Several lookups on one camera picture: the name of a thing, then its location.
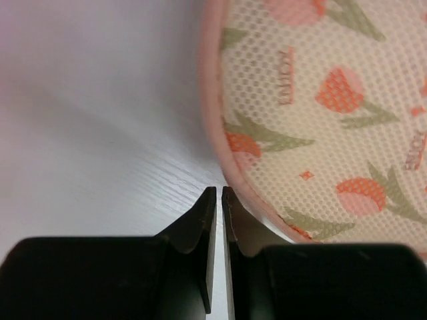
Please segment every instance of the fabric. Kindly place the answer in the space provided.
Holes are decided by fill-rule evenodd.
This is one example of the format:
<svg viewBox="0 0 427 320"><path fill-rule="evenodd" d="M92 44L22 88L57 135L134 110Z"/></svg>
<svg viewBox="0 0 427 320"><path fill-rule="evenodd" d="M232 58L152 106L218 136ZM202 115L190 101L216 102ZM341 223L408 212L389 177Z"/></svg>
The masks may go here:
<svg viewBox="0 0 427 320"><path fill-rule="evenodd" d="M427 251L426 12L415 0L228 2L228 146L302 237Z"/></svg>

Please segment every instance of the pink trim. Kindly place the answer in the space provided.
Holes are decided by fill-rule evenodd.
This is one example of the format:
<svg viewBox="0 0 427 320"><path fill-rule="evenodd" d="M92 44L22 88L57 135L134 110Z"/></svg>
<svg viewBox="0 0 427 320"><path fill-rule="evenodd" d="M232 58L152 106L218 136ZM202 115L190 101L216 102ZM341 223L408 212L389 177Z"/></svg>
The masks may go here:
<svg viewBox="0 0 427 320"><path fill-rule="evenodd" d="M226 21L229 0L206 0L202 17L201 43L199 48L199 82L201 104L207 136L213 145L227 182L261 220L267 217L280 231L296 243L317 243L300 235L288 226L278 212L266 203L246 181L228 145L222 123L222 76L220 40ZM427 259L427 252L419 253Z"/></svg>

